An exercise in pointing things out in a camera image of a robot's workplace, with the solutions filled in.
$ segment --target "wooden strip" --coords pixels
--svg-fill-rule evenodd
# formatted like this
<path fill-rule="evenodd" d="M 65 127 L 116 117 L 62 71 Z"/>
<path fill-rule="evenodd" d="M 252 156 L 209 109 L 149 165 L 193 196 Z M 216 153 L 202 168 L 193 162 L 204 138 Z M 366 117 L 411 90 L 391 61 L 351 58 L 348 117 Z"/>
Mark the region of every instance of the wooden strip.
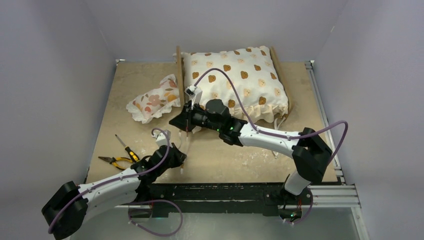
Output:
<path fill-rule="evenodd" d="M 186 103 L 185 101 L 185 95 L 184 95 L 184 78 L 183 78 L 183 59 L 181 57 L 181 50 L 180 46 L 176 46 L 176 67 L 177 67 L 177 74 L 176 74 L 176 80 L 178 81 L 178 91 L 179 91 L 179 102 L 181 103 L 181 106 Z"/>
<path fill-rule="evenodd" d="M 292 94 L 289 90 L 289 84 L 287 84 L 286 76 L 284 75 L 283 70 L 281 69 L 280 60 L 278 59 L 276 50 L 274 49 L 273 46 L 269 48 L 269 52 L 271 53 L 272 64 L 274 65 L 275 71 L 277 72 L 278 80 L 281 82 L 282 86 L 284 87 L 285 94 L 287 95 L 287 98 L 288 98 L 287 114 L 284 114 L 281 116 L 281 117 L 285 117 L 285 120 L 287 120 L 287 118 L 289 117 L 294 107 Z"/>

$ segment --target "screwdriver handle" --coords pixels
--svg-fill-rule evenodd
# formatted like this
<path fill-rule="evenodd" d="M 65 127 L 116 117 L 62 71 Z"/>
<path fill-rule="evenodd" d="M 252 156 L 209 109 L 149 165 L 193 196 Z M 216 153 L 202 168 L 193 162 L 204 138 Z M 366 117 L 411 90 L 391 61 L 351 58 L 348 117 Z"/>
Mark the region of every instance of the screwdriver handle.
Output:
<path fill-rule="evenodd" d="M 129 157 L 134 161 L 134 163 L 140 160 L 139 156 L 137 156 L 137 154 L 133 152 L 129 146 L 125 147 L 125 151 L 129 154 Z"/>

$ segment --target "white pillow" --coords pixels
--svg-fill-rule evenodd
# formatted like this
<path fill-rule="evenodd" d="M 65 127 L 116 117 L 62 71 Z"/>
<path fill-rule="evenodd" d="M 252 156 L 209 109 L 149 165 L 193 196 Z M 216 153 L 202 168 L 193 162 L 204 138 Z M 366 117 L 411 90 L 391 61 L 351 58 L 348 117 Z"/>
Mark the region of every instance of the white pillow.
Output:
<path fill-rule="evenodd" d="M 193 85 L 210 68 L 219 68 L 229 76 L 251 119 L 271 123 L 275 114 L 288 112 L 289 100 L 278 80 L 266 46 L 249 47 L 220 53 L 182 53 L 185 70 L 184 86 Z M 218 71 L 209 72 L 197 85 L 203 90 L 201 107 L 211 99 L 221 99 L 231 115 L 244 118 L 236 95 L 227 78 Z"/>

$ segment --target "floral pillow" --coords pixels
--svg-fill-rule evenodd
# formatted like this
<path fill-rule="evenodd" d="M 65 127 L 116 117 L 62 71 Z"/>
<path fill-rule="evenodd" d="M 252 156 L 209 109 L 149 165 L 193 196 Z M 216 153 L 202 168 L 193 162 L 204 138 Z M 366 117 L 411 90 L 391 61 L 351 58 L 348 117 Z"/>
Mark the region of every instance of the floral pillow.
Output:
<path fill-rule="evenodd" d="M 173 106 L 180 107 L 180 93 L 174 74 L 166 76 L 159 83 L 159 87 L 137 96 L 126 105 L 132 119 L 143 124 L 153 118 L 160 118 L 162 114 L 171 112 Z"/>

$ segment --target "gray floor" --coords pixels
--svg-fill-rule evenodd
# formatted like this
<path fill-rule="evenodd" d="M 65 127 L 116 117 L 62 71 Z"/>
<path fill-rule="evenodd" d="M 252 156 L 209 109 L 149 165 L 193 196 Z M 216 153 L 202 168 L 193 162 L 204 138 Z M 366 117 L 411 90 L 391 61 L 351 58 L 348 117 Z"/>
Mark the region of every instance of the gray floor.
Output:
<path fill-rule="evenodd" d="M 179 214 L 152 218 L 143 225 L 156 232 L 170 233 L 179 224 Z M 294 227 L 279 217 L 261 214 L 185 213 L 179 232 L 171 237 L 150 235 L 128 224 L 127 210 L 114 208 L 92 218 L 76 232 L 72 240 L 358 240 L 350 208 L 315 208 L 308 219 Z"/>

